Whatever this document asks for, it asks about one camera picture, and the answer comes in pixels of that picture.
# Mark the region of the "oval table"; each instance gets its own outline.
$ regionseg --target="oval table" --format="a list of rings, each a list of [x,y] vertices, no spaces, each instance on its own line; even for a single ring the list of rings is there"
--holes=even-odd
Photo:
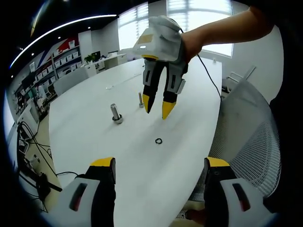
[[[203,59],[221,91],[222,64]],[[188,200],[204,167],[220,98],[197,57],[177,104],[162,120],[166,70],[151,112],[139,108],[144,60],[101,72],[51,103],[49,134],[57,173],[85,173],[96,159],[116,158],[115,227],[167,227]],[[112,121],[115,103],[122,124]],[[162,144],[156,144],[157,138]],[[60,176],[64,188],[74,176]]]

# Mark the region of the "black o-ring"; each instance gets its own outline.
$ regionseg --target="black o-ring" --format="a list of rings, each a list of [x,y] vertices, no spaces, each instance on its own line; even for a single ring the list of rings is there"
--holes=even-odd
[[[156,144],[161,144],[161,143],[162,143],[162,139],[161,139],[161,138],[157,138],[157,139],[155,140],[155,142],[156,142]]]

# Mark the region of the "white device housing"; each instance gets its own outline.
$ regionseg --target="white device housing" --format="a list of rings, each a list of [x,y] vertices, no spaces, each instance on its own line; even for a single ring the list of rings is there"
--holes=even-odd
[[[181,45],[180,26],[167,16],[150,17],[150,27],[145,29],[133,47],[138,55],[154,56],[160,61],[178,59]]]

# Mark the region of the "window blind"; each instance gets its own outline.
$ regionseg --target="window blind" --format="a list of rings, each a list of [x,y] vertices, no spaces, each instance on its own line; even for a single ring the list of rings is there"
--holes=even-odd
[[[167,0],[166,3],[168,17],[184,32],[232,15],[230,0]],[[232,48],[233,44],[213,44],[202,49],[231,57]]]
[[[132,48],[146,28],[148,28],[147,2],[121,14],[118,20],[120,50]]]

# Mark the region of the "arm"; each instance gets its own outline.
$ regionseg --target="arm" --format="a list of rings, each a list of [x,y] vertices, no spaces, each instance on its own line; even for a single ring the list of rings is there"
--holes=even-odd
[[[203,25],[182,34],[187,60],[197,55],[203,46],[210,44],[241,43],[260,39],[271,32],[272,24],[257,8],[223,20]]]

